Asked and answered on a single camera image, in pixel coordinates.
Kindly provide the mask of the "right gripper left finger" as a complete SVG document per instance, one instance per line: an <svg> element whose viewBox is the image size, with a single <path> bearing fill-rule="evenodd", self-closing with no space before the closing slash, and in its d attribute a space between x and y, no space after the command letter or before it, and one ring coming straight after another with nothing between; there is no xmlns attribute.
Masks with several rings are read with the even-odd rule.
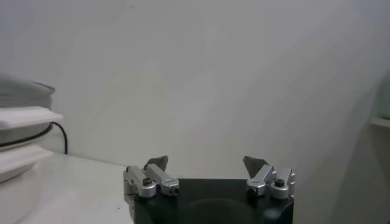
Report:
<svg viewBox="0 0 390 224"><path fill-rule="evenodd" d="M169 158L165 155L149 159L143 168L127 166L123 172L124 195L152 198L157 194L157 188L160 187L163 195L178 196L179 180L165 172L168 161Z"/></svg>

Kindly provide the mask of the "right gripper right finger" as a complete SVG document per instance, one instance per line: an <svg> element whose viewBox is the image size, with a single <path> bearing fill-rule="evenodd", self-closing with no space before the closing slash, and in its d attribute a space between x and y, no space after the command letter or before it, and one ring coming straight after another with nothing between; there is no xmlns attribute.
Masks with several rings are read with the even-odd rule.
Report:
<svg viewBox="0 0 390 224"><path fill-rule="evenodd" d="M243 163L249 174L246 181L249 198L259 198L266 194L279 200L294 198L296 174L292 169L276 170L264 159L251 156L245 156Z"/></svg>

